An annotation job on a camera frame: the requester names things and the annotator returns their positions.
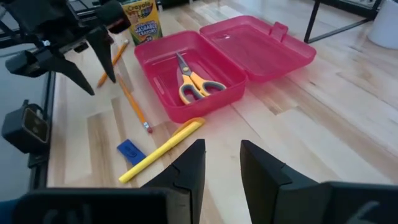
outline crayola crayon box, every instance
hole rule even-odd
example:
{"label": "crayola crayon box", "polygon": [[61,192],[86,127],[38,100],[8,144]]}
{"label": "crayola crayon box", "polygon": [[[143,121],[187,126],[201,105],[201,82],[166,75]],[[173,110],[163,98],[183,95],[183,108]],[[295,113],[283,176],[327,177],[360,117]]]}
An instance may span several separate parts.
{"label": "crayola crayon box", "polygon": [[130,33],[135,45],[162,37],[155,0],[127,0],[121,4],[130,19]]}

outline scissors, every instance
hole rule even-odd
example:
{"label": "scissors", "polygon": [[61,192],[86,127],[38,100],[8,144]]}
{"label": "scissors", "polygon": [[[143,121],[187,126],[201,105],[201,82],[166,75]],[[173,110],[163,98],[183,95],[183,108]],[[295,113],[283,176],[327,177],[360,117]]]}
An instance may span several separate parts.
{"label": "scissors", "polygon": [[188,90],[192,92],[195,99],[200,100],[206,96],[211,95],[211,93],[208,91],[209,88],[214,88],[220,91],[226,89],[226,86],[224,86],[222,83],[205,80],[195,72],[191,71],[188,64],[184,61],[184,58],[182,58],[182,55],[180,53],[177,53],[177,60],[182,72],[183,80],[183,83],[180,86],[178,93],[181,100],[186,105],[192,103],[192,101],[187,98],[186,92]]}

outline pencil eraser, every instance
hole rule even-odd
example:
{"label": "pencil eraser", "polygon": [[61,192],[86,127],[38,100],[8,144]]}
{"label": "pencil eraser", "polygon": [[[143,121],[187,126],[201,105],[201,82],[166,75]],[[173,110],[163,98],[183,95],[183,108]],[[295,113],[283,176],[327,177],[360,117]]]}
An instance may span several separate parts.
{"label": "pencil eraser", "polygon": [[124,157],[131,162],[133,166],[140,163],[145,159],[145,154],[142,153],[131,141],[130,139],[125,140],[122,144],[118,146],[119,151]]}

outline wooden table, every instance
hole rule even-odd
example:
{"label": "wooden table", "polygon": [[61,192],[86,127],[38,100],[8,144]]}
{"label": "wooden table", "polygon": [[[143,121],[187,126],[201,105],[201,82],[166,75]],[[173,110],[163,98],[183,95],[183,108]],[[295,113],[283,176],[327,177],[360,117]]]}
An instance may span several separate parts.
{"label": "wooden table", "polygon": [[[164,11],[162,28],[165,35],[198,30],[212,20],[246,13],[236,9],[236,1],[195,2]],[[305,29],[296,30],[294,22],[300,19],[297,15],[291,23],[285,22],[293,27],[291,34],[299,38]],[[337,14],[330,24],[341,20]],[[198,138],[206,139],[202,223],[250,223],[239,166],[242,139],[319,182],[396,184],[398,52],[368,41],[369,26],[314,43],[316,59],[284,78],[265,84],[249,83],[241,100],[205,116],[203,127],[126,185],[120,184],[118,177],[131,166],[116,146],[130,139],[150,154],[179,126],[165,114],[134,56],[134,47],[126,49],[115,71],[148,117],[154,128],[152,135],[142,127],[119,85],[107,81],[95,90],[95,96],[89,96],[58,75],[48,186],[140,187]],[[125,38],[131,40],[127,32],[117,36],[117,45]],[[67,57],[79,66],[91,86],[96,86],[103,69],[94,52],[88,49]]]}

